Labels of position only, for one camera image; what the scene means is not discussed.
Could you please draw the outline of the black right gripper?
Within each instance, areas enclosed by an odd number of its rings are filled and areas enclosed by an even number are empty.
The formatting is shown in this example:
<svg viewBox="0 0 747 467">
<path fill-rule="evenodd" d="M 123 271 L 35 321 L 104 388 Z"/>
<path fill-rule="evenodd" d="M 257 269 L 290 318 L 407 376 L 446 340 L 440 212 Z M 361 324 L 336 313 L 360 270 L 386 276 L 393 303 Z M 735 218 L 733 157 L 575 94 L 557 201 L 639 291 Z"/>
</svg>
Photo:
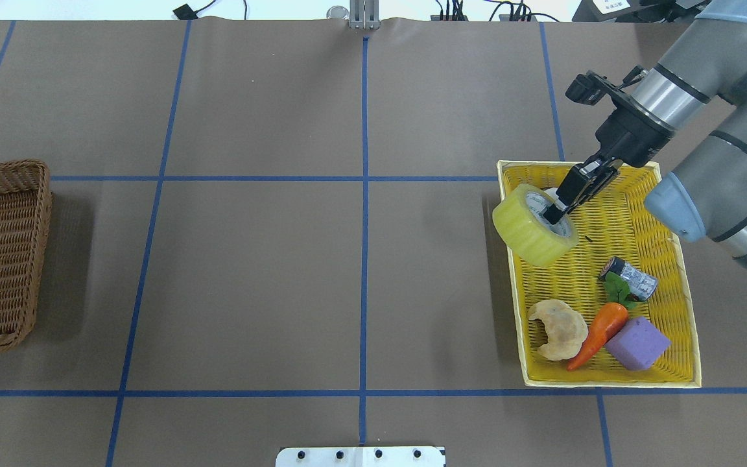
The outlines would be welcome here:
<svg viewBox="0 0 747 467">
<path fill-rule="evenodd" d="M 643 112 L 617 107 L 594 133 L 599 149 L 570 169 L 556 190 L 554 203 L 543 211 L 543 218 L 552 225 L 562 221 L 613 182 L 622 165 L 646 165 L 675 133 Z"/>
</svg>

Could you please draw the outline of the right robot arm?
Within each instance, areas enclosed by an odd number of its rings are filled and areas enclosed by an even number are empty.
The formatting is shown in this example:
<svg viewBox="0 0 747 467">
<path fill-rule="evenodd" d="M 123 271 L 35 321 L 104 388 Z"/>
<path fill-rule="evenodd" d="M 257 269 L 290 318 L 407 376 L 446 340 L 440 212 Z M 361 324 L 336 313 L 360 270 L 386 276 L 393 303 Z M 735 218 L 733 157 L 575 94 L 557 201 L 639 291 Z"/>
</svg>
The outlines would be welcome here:
<svg viewBox="0 0 747 467">
<path fill-rule="evenodd" d="M 616 83 L 579 74 L 566 97 L 613 111 L 598 127 L 598 150 L 576 163 L 543 209 L 547 225 L 597 196 L 623 166 L 645 166 L 714 101 L 725 118 L 643 199 L 679 239 L 711 240 L 747 271 L 747 1 L 711 1 L 650 68 Z"/>
</svg>

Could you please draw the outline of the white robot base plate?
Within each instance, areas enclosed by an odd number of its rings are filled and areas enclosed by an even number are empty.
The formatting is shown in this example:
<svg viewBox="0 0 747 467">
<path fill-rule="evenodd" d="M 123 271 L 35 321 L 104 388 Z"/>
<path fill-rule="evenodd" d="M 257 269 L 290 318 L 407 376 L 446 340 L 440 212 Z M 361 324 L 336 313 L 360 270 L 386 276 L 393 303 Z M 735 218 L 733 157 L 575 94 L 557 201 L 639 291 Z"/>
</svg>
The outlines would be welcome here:
<svg viewBox="0 0 747 467">
<path fill-rule="evenodd" d="M 276 466 L 447 466 L 436 446 L 348 446 L 281 449 Z"/>
</svg>

